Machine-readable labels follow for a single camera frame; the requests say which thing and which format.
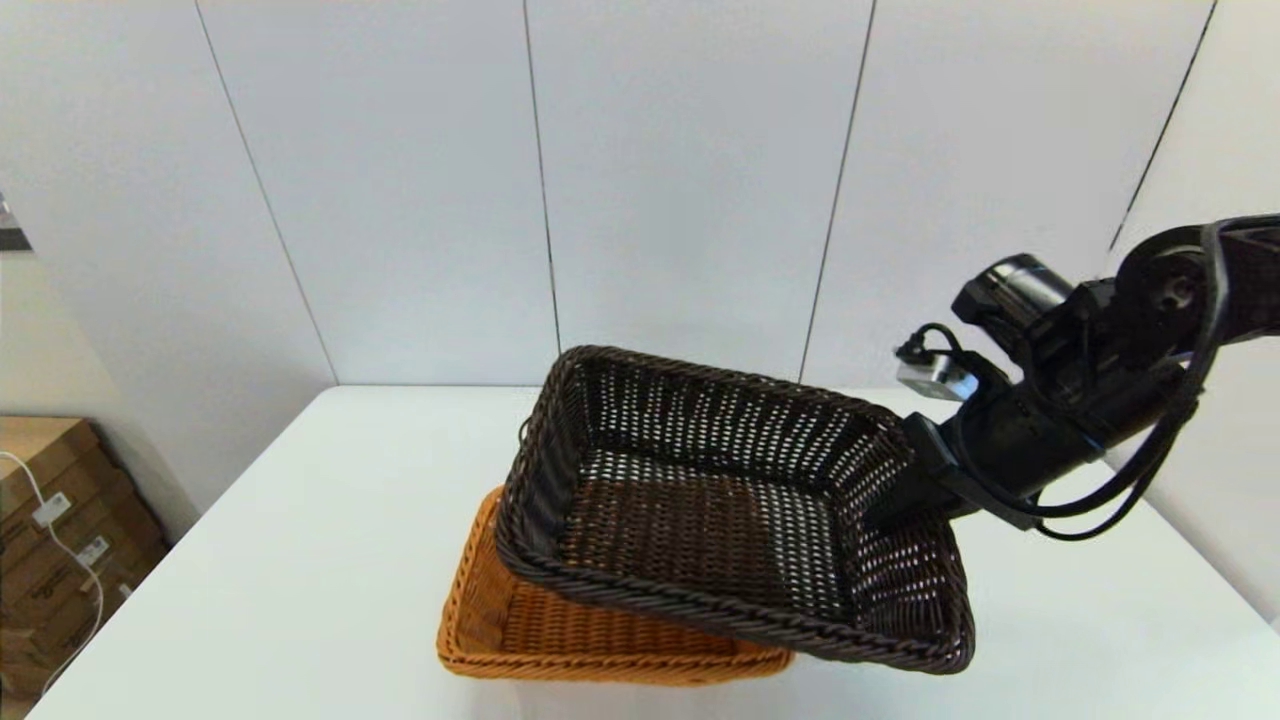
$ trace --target sticker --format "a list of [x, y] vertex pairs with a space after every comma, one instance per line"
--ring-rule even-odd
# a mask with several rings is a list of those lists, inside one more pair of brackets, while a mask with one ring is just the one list
[[111, 543], [106, 542], [106, 538], [102, 536], [97, 536], [93, 538], [93, 542], [86, 544], [84, 550], [79, 551], [76, 560], [79, 560], [81, 565], [90, 566], [97, 562], [108, 550], [111, 550]]
[[35, 520], [41, 528], [47, 528], [54, 520], [61, 518], [63, 514], [70, 509], [72, 501], [67, 500], [67, 495], [59, 492], [54, 497], [45, 500], [45, 503], [31, 514], [31, 519]]

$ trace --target basket rim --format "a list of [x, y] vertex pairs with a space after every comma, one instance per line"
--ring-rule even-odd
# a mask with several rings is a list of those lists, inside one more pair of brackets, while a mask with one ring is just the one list
[[[888, 409], [861, 398], [850, 397], [826, 388], [769, 378], [767, 375], [724, 370], [618, 347], [584, 345], [564, 351], [552, 366], [538, 404], [534, 406], [530, 419], [526, 420], [527, 433], [522, 438], [520, 455], [507, 477], [506, 487], [511, 492], [521, 495], [525, 492], [526, 488], [520, 482], [524, 475], [522, 470], [525, 469], [521, 461], [527, 462], [529, 450], [532, 445], [536, 445], [536, 438], [540, 434], [548, 409], [553, 402], [558, 402], [557, 397], [548, 397], [549, 393], [545, 388], [552, 386], [553, 380], [559, 380], [567, 375], [577, 363], [596, 359], [648, 366], [650, 369], [657, 365], [662, 372], [692, 375], [700, 380], [735, 384], [744, 388], [749, 387], [754, 392], [765, 392], [778, 397], [835, 404], [845, 410], [872, 419], [887, 430], [886, 437], [900, 437], [905, 443], [905, 436], [902, 436], [901, 428], [897, 424], [899, 416]], [[554, 474], [554, 462], [548, 461], [544, 471]], [[968, 667], [973, 657], [975, 642], [973, 612], [968, 598], [968, 580], [959, 548], [956, 547], [955, 534], [950, 523], [945, 521], [941, 516], [932, 523], [922, 520], [918, 525], [913, 527], [913, 530], [919, 529], [922, 534], [932, 530], [937, 534], [937, 539], [931, 541], [931, 544], [937, 544], [937, 541], [941, 541], [943, 548], [950, 548], [950, 552], [941, 553], [943, 561], [952, 569], [950, 574], [956, 579], [956, 583], [950, 585], [950, 589], [954, 591], [950, 594], [955, 600], [945, 603], [948, 611], [947, 615], [950, 615], [946, 623], [950, 630], [950, 642], [893, 638], [882, 633], [804, 615], [794, 610], [763, 606], [731, 596], [710, 594], [673, 583], [621, 577], [591, 568], [567, 565], [556, 557], [539, 555], [525, 542], [522, 532], [525, 518], [516, 514], [512, 507], [513, 503], [503, 503], [498, 518], [498, 555], [502, 561], [517, 577], [561, 592], [576, 602], [591, 602], [589, 598], [577, 594], [584, 585], [591, 585], [594, 588], [613, 591], [602, 605], [646, 612], [682, 624], [703, 626], [709, 619], [724, 623], [741, 623], [744, 619], [751, 623], [754, 620], [754, 624], [769, 633], [756, 635], [762, 642], [786, 643], [786, 647], [791, 650], [832, 660], [878, 661], [906, 670], [952, 674]], [[636, 594], [648, 597], [636, 598]], [[676, 606], [666, 605], [660, 612], [655, 612], [653, 610], [655, 598], [662, 598]], [[849, 646], [858, 646], [856, 651], [850, 652]], [[872, 646], [876, 650], [868, 652], [867, 646]]]
[[[451, 667], [468, 666], [468, 667], [511, 667], [511, 669], [530, 669], [530, 667], [563, 667], [563, 669], [590, 669], [598, 667], [602, 670], [627, 670], [627, 669], [648, 669], [648, 670], [660, 670], [671, 669], [680, 670], [682, 673], [689, 673], [701, 667], [705, 669], [727, 669], [727, 667], [742, 667], [748, 669], [771, 669], [773, 671], [782, 670], [790, 664], [794, 653], [787, 648], [781, 647], [765, 647], [751, 643], [750, 647], [745, 647], [742, 641], [735, 639], [736, 652], [733, 655], [709, 655], [709, 653], [689, 653], [689, 655], [668, 655], [668, 653], [616, 653], [616, 655], [572, 655], [572, 653], [508, 653], [508, 652], [466, 652], [462, 651], [458, 643], [458, 624], [462, 618], [462, 607], [458, 598], [463, 588], [472, 582], [472, 575], [475, 570], [475, 561], [477, 548], [484, 539], [485, 534], [493, 533], [494, 519], [498, 515], [498, 510], [502, 505], [502, 495], [504, 487], [499, 486], [490, 491], [480, 505], [479, 512], [476, 512], [476, 519], [472, 523], [471, 533], [467, 537], [466, 546], [462, 551], [462, 560], [458, 562], [458, 570], [454, 575], [453, 585], [451, 587], [449, 597], [444, 603], [444, 610], [440, 620], [440, 629], [436, 634], [436, 653], [442, 662]], [[518, 575], [517, 582], [526, 582]], [[544, 592], [552, 592], [545, 588], [539, 588]], [[695, 678], [680, 678], [673, 676], [673, 680], [694, 680]]]

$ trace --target table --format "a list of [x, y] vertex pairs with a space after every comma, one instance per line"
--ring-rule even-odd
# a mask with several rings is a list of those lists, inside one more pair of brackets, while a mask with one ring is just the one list
[[[696, 689], [451, 675], [440, 609], [536, 392], [320, 395], [31, 719], [1280, 717], [1280, 637], [1146, 503], [1087, 543], [956, 521], [978, 625], [960, 675], [806, 656]], [[850, 395], [934, 419], [955, 409]], [[1055, 491], [1107, 474], [1085, 468]]]

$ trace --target black robotic arm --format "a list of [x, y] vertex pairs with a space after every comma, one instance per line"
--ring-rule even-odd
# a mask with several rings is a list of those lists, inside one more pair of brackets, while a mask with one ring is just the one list
[[[1221, 345], [1280, 334], [1280, 215], [1162, 232], [1125, 258], [1115, 278], [1073, 287], [1032, 255], [996, 263], [951, 306], [1023, 370], [1009, 378], [931, 323], [897, 350], [899, 378], [922, 395], [961, 400], [941, 425], [914, 414], [902, 429], [915, 461], [869, 512], [877, 524], [923, 511], [991, 511], [1059, 539], [1096, 537], [1137, 503], [1194, 413]], [[947, 348], [927, 348], [937, 331]], [[1039, 505], [1078, 465], [1153, 427], [1133, 459], [1093, 493]], [[1085, 533], [1046, 525], [1120, 497]]]

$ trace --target black cable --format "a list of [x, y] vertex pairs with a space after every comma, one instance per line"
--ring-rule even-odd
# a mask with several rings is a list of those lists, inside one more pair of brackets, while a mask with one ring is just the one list
[[1135, 505], [1138, 505], [1138, 501], [1142, 500], [1142, 496], [1147, 492], [1147, 488], [1151, 487], [1151, 482], [1156, 479], [1156, 471], [1160, 469], [1160, 465], [1164, 464], [1165, 457], [1167, 456], [1169, 456], [1169, 450], [1165, 451], [1165, 455], [1160, 457], [1160, 462], [1155, 468], [1152, 468], [1149, 473], [1147, 473], [1146, 475], [1143, 475], [1142, 479], [1134, 483], [1133, 489], [1129, 491], [1129, 496], [1124, 498], [1124, 502], [1120, 503], [1120, 507], [1117, 507], [1116, 511], [1112, 512], [1106, 520], [1098, 523], [1092, 529], [1080, 533], [1062, 533], [1048, 528], [1047, 525], [1044, 525], [1043, 521], [1041, 521], [1036, 525], [1036, 532], [1038, 532], [1044, 537], [1050, 537], [1057, 541], [1079, 542], [1096, 538], [1102, 533], [1110, 530], [1117, 523], [1120, 523], [1120, 520], [1124, 520], [1125, 516], [1129, 514], [1129, 511], [1133, 510]]
[[942, 323], [924, 323], [920, 329], [911, 334], [913, 340], [924, 341], [924, 333], [933, 331], [941, 333], [942, 337], [947, 338], [947, 345], [951, 346], [954, 352], [961, 352], [964, 348], [960, 347], [960, 341], [956, 338], [956, 333], [951, 332], [951, 328], [943, 325]]

